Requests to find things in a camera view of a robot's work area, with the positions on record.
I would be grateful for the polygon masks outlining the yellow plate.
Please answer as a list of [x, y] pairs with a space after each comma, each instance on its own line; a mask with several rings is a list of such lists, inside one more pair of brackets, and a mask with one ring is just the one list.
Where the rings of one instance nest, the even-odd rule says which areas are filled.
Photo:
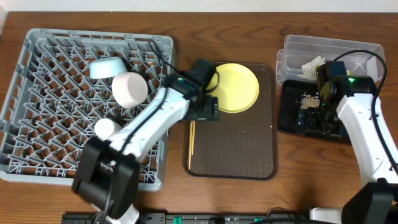
[[254, 72], [238, 63], [216, 67], [207, 90], [218, 98], [219, 110], [240, 113], [249, 109], [259, 96], [259, 81]]

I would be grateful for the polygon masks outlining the white pink bowl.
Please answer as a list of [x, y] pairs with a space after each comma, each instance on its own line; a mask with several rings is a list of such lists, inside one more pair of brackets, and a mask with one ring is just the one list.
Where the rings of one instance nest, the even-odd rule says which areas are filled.
[[121, 72], [113, 78], [112, 94], [116, 102], [126, 109], [143, 103], [148, 96], [145, 79], [135, 72]]

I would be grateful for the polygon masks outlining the pale green cup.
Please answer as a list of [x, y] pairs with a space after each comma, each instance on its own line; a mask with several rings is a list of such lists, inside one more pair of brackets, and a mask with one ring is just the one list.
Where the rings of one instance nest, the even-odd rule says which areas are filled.
[[116, 134], [122, 129], [122, 126], [109, 118], [103, 118], [95, 123], [94, 130], [97, 137], [104, 141], [110, 136]]

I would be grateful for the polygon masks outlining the light blue bowl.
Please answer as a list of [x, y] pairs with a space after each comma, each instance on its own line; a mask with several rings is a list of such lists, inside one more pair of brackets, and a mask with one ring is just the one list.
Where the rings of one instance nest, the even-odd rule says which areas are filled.
[[90, 78], [92, 79], [110, 78], [121, 72], [127, 72], [127, 68], [119, 57], [102, 58], [90, 63]]

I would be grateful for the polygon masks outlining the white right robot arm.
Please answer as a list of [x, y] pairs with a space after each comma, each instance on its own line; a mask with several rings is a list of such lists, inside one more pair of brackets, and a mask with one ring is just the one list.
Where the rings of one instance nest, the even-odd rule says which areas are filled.
[[369, 77], [319, 81], [322, 102], [335, 109], [359, 165], [362, 188], [343, 208], [315, 207], [315, 223], [397, 223], [397, 147]]

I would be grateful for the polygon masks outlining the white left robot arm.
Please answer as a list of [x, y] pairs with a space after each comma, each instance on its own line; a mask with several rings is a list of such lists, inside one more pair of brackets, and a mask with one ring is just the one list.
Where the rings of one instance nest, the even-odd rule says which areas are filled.
[[155, 142], [181, 119], [218, 119], [217, 99], [209, 88], [218, 72], [168, 75], [156, 97], [122, 130], [102, 141], [90, 138], [83, 150], [72, 190], [99, 212], [98, 223], [135, 223], [141, 162]]

